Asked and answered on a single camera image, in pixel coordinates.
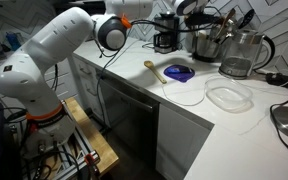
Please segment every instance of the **wooden spoon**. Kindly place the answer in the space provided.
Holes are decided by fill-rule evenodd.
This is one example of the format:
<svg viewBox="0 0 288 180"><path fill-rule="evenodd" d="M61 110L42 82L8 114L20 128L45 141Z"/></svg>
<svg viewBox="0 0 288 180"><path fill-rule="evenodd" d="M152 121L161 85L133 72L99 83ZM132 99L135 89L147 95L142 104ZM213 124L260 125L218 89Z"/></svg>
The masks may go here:
<svg viewBox="0 0 288 180"><path fill-rule="evenodd" d="M155 76L163 83L166 84L167 81L161 76L161 74L159 72L156 71L154 64L152 61L145 61L144 62L144 66L146 66L147 68L149 68L154 74Z"/></svg>
<svg viewBox="0 0 288 180"><path fill-rule="evenodd" d="M231 9L230 12L227 14L227 16L225 17L220 30L218 31L217 35L215 36L215 39L219 39L223 33L225 33L225 25L228 22L229 19L231 19L233 16L235 15L235 9Z"/></svg>

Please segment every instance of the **dishwasher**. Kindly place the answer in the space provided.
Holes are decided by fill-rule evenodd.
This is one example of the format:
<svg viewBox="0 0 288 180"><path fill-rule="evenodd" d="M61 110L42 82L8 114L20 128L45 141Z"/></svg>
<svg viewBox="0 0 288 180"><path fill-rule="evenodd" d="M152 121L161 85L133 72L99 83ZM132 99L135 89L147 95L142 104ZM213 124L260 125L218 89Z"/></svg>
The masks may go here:
<svg viewBox="0 0 288 180"><path fill-rule="evenodd" d="M102 75L100 87L108 126L140 159L155 168L159 102L125 80L107 74Z"/></svg>

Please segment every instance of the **kettle handle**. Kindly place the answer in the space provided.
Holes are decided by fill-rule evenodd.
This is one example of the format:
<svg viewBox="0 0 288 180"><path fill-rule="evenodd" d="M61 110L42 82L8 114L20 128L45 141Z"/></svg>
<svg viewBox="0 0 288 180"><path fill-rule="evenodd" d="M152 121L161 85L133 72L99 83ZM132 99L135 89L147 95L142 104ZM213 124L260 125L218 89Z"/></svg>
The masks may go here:
<svg viewBox="0 0 288 180"><path fill-rule="evenodd" d="M274 57L275 54L275 44L273 42L273 40L267 36L264 35L263 38L264 41L266 41L267 43L263 42L263 45L266 46L267 50L268 50L268 54L266 55L266 58L263 62L257 63L254 65L253 70L258 70L263 68L264 66L266 66L268 63L271 62L271 60Z"/></svg>

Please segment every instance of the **electric kettle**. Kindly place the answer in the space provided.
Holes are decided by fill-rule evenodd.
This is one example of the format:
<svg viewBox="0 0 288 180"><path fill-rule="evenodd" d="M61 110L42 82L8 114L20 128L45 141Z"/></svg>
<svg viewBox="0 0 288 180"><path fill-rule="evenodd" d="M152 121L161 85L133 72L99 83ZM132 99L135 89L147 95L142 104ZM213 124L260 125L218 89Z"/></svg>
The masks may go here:
<svg viewBox="0 0 288 180"><path fill-rule="evenodd" d="M259 61L262 45L267 49L264 60ZM228 42L219 73L232 79L246 79L252 70L266 66L274 57L274 42L253 30L237 29Z"/></svg>

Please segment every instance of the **kitchen counter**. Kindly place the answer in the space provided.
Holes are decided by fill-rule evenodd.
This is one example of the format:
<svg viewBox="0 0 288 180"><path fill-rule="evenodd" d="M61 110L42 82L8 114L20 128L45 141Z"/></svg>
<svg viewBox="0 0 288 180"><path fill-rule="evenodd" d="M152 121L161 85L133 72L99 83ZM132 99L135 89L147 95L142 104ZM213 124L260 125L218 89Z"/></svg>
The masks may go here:
<svg viewBox="0 0 288 180"><path fill-rule="evenodd" d="M261 80L261 76L240 80L238 82L252 91L253 104L245 112L229 113L214 105L204 93L207 80L224 78L218 73L220 63L192 60L186 51L165 55L154 53L152 49L142 48L143 44L146 42L129 38L117 60L107 67L107 72L138 87L162 104L175 107L177 112L189 112L207 122L190 118L198 124L214 124L186 180L288 179L288 150L278 139L269 116L270 105L288 99L287 89L270 86ZM82 44L73 56L99 69L109 61L109 58L99 58L100 51L92 41ZM146 60L151 60L161 74L173 64L188 66L196 74L186 83L164 76L168 83L162 85L144 66ZM282 137L288 144L288 137L284 134Z"/></svg>

